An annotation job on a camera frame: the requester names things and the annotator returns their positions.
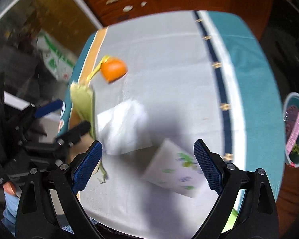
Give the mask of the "light blue sleeve forearm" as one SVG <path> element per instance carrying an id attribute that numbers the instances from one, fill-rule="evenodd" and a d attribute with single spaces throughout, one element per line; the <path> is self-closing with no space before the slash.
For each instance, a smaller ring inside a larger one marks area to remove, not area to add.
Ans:
<path id="1" fill-rule="evenodd" d="M 4 192 L 5 195 L 5 210 L 3 211 L 3 225 L 15 236 L 15 222 L 19 204 L 19 197 L 10 195 Z"/>

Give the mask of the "person's left hand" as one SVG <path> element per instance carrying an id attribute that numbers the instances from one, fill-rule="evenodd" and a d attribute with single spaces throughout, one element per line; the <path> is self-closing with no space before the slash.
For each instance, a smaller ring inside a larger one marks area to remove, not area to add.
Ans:
<path id="1" fill-rule="evenodd" d="M 16 196 L 16 189 L 14 184 L 12 184 L 11 182 L 6 182 L 5 184 L 3 184 L 3 189 L 4 192 L 11 195 L 11 196 Z"/>

